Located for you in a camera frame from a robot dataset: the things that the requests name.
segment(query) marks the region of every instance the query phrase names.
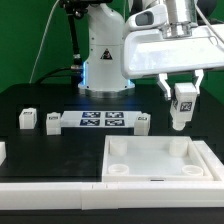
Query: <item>white platform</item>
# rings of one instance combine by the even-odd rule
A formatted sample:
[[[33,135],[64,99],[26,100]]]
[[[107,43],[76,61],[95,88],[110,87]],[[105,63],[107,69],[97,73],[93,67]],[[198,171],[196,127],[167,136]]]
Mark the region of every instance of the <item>white platform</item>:
[[[224,166],[193,142],[214,181],[1,183],[1,210],[224,207]]]
[[[61,127],[130,128],[140,111],[65,111]]]

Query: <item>black table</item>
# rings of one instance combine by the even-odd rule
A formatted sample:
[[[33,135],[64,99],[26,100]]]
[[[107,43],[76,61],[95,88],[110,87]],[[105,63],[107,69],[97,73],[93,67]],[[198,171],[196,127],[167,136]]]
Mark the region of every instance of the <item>black table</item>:
[[[190,136],[203,140],[224,162],[224,106],[201,89],[192,122],[172,128],[170,102],[158,86],[138,85],[119,99],[80,96],[70,85],[15,85],[0,94],[0,141],[7,159],[0,182],[101,181],[106,135],[133,135],[133,128],[63,128],[46,135],[46,114],[63,111],[142,111],[151,114],[152,136]],[[34,130],[19,129],[24,108],[37,108]],[[119,209],[99,211],[0,211],[0,223],[223,223],[224,208]]]

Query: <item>black and white pattern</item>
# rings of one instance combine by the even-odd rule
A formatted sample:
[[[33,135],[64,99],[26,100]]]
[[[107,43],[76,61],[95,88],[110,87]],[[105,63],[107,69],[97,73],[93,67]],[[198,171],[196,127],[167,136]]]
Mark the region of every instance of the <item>black and white pattern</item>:
[[[83,118],[99,118],[100,115],[101,115],[101,112],[86,111],[86,112],[83,112],[82,117]]]
[[[33,112],[23,112],[24,115],[31,115]]]
[[[139,121],[147,121],[148,118],[147,118],[147,117],[138,117],[138,120],[139,120]]]
[[[123,112],[106,112],[106,118],[124,118]]]
[[[100,120],[98,119],[82,119],[80,122],[80,126],[99,126]]]
[[[110,127],[123,127],[125,126],[124,120],[122,119],[107,119],[105,120],[105,126]]]
[[[191,111],[191,108],[192,108],[192,102],[184,102],[184,103],[181,103],[180,112],[188,112],[188,111]]]
[[[49,117],[48,119],[49,119],[49,120],[58,120],[59,117]]]

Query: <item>blue light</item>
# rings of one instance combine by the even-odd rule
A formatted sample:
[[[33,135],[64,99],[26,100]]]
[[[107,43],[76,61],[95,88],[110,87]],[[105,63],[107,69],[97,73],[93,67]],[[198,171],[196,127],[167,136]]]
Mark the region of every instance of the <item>blue light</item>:
[[[128,80],[128,86],[132,86],[133,85],[133,82],[131,82],[131,80],[129,79]]]
[[[85,86],[86,85],[86,63],[83,63],[83,72],[82,72],[82,84]]]

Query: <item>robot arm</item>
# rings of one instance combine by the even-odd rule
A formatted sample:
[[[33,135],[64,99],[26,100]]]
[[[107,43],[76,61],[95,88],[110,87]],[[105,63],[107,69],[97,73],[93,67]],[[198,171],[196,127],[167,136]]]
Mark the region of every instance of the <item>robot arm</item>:
[[[158,78],[166,99],[173,99],[171,115],[176,130],[182,130],[185,122],[192,118],[196,97],[200,93],[203,70],[224,68],[224,44],[209,27],[198,27],[196,2],[148,2],[149,4],[143,4],[144,7],[148,5],[146,10],[129,18],[125,29],[124,76],[131,79]],[[160,8],[161,13],[156,13],[155,9],[159,6],[163,7]],[[137,17],[140,16],[141,21],[151,24],[139,25]],[[158,21],[157,17],[163,18],[161,23],[155,22]],[[215,25],[214,29],[224,36],[224,25]],[[176,84],[175,96],[172,96],[171,88],[166,82],[168,75],[192,71],[195,83]]]

